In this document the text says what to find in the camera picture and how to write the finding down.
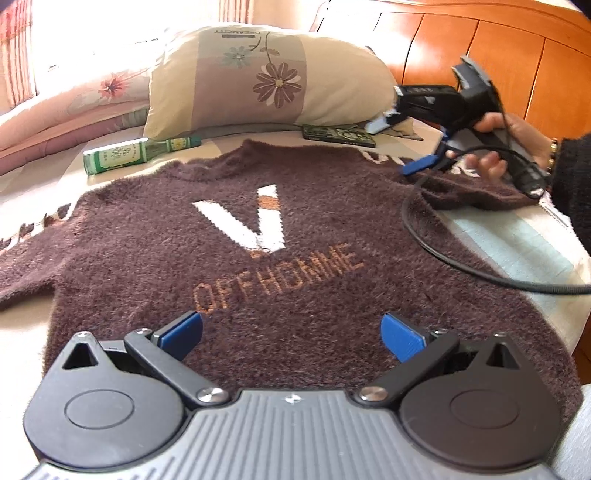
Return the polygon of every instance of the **bottle label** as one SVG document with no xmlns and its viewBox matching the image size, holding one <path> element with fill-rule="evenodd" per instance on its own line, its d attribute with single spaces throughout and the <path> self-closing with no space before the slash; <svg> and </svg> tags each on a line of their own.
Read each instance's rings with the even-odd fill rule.
<svg viewBox="0 0 591 480">
<path fill-rule="evenodd" d="M 188 138 L 172 138 L 166 141 L 166 148 L 169 152 L 176 152 L 177 150 L 190 148 L 190 146 L 190 139 Z"/>
<path fill-rule="evenodd" d="M 145 155 L 140 142 L 103 150 L 99 152 L 98 158 L 103 168 L 120 167 L 144 159 Z"/>
</svg>

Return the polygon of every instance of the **striped curtain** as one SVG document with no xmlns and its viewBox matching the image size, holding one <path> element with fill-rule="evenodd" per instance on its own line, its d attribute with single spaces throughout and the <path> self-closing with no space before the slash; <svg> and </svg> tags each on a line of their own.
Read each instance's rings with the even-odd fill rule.
<svg viewBox="0 0 591 480">
<path fill-rule="evenodd" d="M 220 22 L 252 23 L 255 0 L 219 0 Z"/>
<path fill-rule="evenodd" d="M 0 115 L 35 96 L 31 4 L 15 0 L 0 13 Z"/>
</svg>

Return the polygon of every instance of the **screw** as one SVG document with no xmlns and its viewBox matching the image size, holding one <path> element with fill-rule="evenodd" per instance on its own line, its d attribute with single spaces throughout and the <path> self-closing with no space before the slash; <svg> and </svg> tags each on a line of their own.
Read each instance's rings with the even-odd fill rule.
<svg viewBox="0 0 591 480">
<path fill-rule="evenodd" d="M 291 395 L 288 395 L 285 397 L 285 401 L 287 403 L 291 403 L 292 405 L 295 405 L 296 403 L 301 401 L 301 397 L 296 393 L 292 393 Z"/>
<path fill-rule="evenodd" d="M 197 392 L 197 398 L 203 403 L 217 404 L 224 403 L 230 395 L 219 387 L 202 388 Z"/>
<path fill-rule="evenodd" d="M 359 390 L 359 396 L 361 397 L 361 400 L 365 401 L 382 401 L 387 398 L 388 390 L 376 385 L 363 387 Z"/>
</svg>

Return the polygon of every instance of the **green bottle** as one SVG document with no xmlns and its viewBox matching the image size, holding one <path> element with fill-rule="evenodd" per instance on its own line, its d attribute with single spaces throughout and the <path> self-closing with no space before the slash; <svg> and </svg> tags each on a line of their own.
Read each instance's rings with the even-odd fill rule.
<svg viewBox="0 0 591 480">
<path fill-rule="evenodd" d="M 163 153 L 184 150 L 201 145 L 199 137 L 172 138 L 170 140 L 149 140 L 139 138 L 107 147 L 93 148 L 83 153 L 84 170 L 88 175 L 102 173 L 115 168 L 146 163 Z"/>
</svg>

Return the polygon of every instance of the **hand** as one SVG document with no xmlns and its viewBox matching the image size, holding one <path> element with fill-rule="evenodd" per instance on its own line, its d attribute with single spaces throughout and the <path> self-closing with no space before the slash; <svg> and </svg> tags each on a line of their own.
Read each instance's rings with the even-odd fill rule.
<svg viewBox="0 0 591 480">
<path fill-rule="evenodd" d="M 550 161 L 552 140 L 512 113 L 505 114 L 505 119 L 509 133 L 527 150 L 532 159 L 545 170 Z M 474 129 L 479 132 L 491 132 L 494 129 L 503 127 L 503 116 L 498 112 L 489 112 L 474 126 Z M 452 151 L 448 151 L 446 155 L 448 158 L 455 158 L 456 156 Z M 481 159 L 478 159 L 474 154 L 468 154 L 466 155 L 466 167 L 475 168 L 478 175 L 484 179 L 498 180 L 507 171 L 507 162 L 501 160 L 497 152 L 489 152 Z"/>
</svg>

